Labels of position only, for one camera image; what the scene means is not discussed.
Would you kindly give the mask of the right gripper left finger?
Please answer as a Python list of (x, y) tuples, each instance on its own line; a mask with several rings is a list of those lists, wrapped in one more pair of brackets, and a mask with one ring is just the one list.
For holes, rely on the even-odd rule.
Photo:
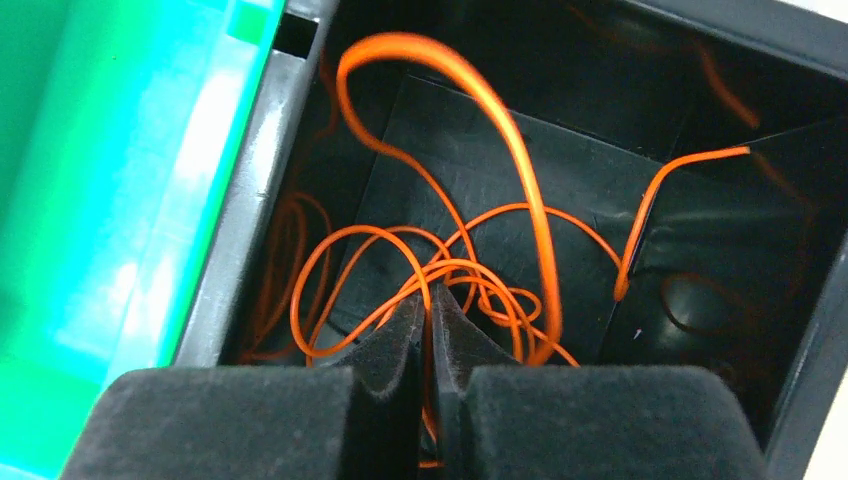
[(128, 372), (101, 395), (64, 479), (412, 479), (424, 305), (314, 368)]

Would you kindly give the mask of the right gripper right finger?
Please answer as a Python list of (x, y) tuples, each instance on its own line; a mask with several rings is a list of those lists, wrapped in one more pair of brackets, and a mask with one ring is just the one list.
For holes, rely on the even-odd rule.
[(763, 479), (732, 392), (680, 366), (520, 365), (434, 286), (432, 339), (448, 479)]

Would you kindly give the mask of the black plastic bin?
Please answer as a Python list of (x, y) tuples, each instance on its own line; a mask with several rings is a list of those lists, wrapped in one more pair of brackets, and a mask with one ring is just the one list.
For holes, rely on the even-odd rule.
[(774, 479), (824, 476), (847, 367), (847, 23), (783, 1), (290, 1), (283, 10), (176, 363), (286, 353), (291, 262), (343, 227), (456, 226), (411, 168), (330, 121), (320, 85), (367, 36), (408, 31), (467, 58), (510, 108), (548, 204), (625, 247), (615, 270), (554, 220), (565, 348), (583, 364), (693, 364), (738, 395)]

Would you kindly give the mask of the green plastic bin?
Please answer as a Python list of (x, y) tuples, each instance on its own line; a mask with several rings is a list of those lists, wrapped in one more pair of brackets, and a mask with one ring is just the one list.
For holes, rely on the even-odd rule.
[(171, 364), (281, 1), (1, 5), (1, 475)]

